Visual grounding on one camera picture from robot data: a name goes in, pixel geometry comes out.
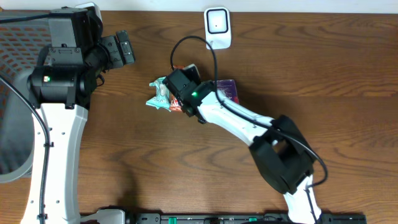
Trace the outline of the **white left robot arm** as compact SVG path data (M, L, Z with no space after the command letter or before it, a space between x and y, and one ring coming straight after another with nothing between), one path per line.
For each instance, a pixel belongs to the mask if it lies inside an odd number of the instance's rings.
M27 79L34 117L29 201L23 223L129 223L127 211L104 207L81 215L78 164L90 98L103 73L134 63L125 30L107 37L92 3L48 13L50 43L40 50Z

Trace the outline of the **purple red tissue pack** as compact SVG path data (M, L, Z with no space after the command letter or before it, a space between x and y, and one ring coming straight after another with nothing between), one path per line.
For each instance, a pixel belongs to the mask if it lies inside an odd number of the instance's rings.
M220 90L231 101L239 104L238 92L234 80L218 80L217 89Z

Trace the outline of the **green wet wipes pack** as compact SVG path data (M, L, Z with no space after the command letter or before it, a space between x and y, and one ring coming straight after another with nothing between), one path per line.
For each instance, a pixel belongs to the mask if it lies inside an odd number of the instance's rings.
M170 109L170 92L169 89L163 84L165 77L160 77L155 81L149 83L149 86L155 87L155 96L146 101L146 105L153 106L157 110L160 108L171 111Z

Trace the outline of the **orange chocolate bar wrapper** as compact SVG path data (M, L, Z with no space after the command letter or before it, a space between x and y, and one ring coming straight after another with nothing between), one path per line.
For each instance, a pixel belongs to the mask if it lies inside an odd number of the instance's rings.
M183 69L184 66L182 66L182 65L174 65L172 68L174 68L175 70L176 69ZM174 95L172 93L170 93L169 100L170 100L169 109L171 111L182 112L181 106L179 105L178 100L174 97Z

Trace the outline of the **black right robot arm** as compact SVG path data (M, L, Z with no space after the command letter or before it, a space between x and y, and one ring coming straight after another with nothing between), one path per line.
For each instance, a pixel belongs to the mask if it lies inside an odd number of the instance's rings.
M248 146L262 178L284 196L290 221L320 221L313 193L313 163L319 157L290 118L274 119L242 107L217 90L214 81L201 81L195 67L174 70L163 84L188 116L218 125Z

